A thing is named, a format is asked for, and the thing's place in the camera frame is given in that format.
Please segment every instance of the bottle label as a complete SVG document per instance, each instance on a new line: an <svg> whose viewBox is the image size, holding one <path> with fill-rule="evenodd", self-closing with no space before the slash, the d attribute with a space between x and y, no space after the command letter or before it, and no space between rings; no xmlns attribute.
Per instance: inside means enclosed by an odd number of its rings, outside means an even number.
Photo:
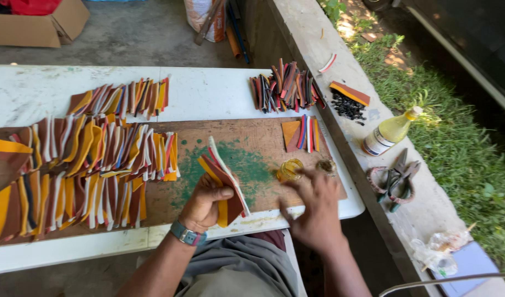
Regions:
<svg viewBox="0 0 505 297"><path fill-rule="evenodd" d="M394 144L395 142L388 141L383 137L379 131L379 127L375 128L375 130L373 130L373 132L368 135L363 141L364 149L374 156L378 156L386 152L386 150Z"/></svg>

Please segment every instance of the orange pipe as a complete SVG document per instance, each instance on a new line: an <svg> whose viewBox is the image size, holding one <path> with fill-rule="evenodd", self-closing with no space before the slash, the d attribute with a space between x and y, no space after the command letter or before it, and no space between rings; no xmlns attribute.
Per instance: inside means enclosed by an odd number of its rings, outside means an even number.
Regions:
<svg viewBox="0 0 505 297"><path fill-rule="evenodd" d="M236 59L241 58L240 48L236 43L236 36L234 36L234 31L232 30L232 28L230 28L229 25L227 25L226 27L226 36L229 39L230 48L232 49L234 57L236 57Z"/></svg>

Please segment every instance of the snips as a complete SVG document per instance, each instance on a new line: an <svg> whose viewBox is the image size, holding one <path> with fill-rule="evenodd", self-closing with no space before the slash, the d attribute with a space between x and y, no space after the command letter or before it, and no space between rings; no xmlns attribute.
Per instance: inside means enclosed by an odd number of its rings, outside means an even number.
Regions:
<svg viewBox="0 0 505 297"><path fill-rule="evenodd" d="M414 161L407 165L407 152L407 148L401 152L394 168L381 166L373 167L368 170L367 178L370 182L370 185L376 192L381 194L377 198L377 202L382 202L386 197L393 201L393 204L390 207L391 213L394 213L401 206L401 204L412 202L412 200L414 200L416 197L416 191L414 189L414 184L412 184L412 179L421 168L421 162ZM388 173L387 182L384 189L378 186L373 179L374 173L383 170L387 170ZM402 194L398 195L399 197L394 196L394 194L392 194L392 191L403 182L405 182L405 186Z"/></svg>

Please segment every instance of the hand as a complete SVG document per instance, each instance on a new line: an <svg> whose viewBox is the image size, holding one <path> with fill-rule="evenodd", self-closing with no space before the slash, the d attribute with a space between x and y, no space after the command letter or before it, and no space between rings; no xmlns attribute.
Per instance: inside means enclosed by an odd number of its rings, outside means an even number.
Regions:
<svg viewBox="0 0 505 297"><path fill-rule="evenodd" d="M186 228L203 233L217 223L217 202L227 200L234 196L234 190L229 186L216 187L214 180L205 172L192 196L179 215L179 222Z"/></svg>
<svg viewBox="0 0 505 297"><path fill-rule="evenodd" d="M327 175L316 170L300 169L311 180L302 178L299 182L288 181L284 186L296 190L306 210L297 219L287 212L287 203L280 199L280 212L291 226L291 234L309 248L321 255L327 255L344 242L337 205L340 185Z"/></svg>

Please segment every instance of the person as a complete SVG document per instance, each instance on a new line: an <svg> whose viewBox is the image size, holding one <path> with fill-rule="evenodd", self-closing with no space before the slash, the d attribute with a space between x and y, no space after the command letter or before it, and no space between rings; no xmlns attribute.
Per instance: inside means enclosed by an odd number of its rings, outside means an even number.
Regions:
<svg viewBox="0 0 505 297"><path fill-rule="evenodd" d="M304 213L293 219L283 200L280 212L289 222L291 235L321 255L325 295L371 296L342 234L337 210L340 185L315 170L300 173L307 179L284 185L298 193ZM232 188L217 188L205 173L177 221L204 233L217 223L217 202L233 195ZM212 240L196 250L168 232L117 296L297 296L296 272L283 251L285 246L273 234Z"/></svg>

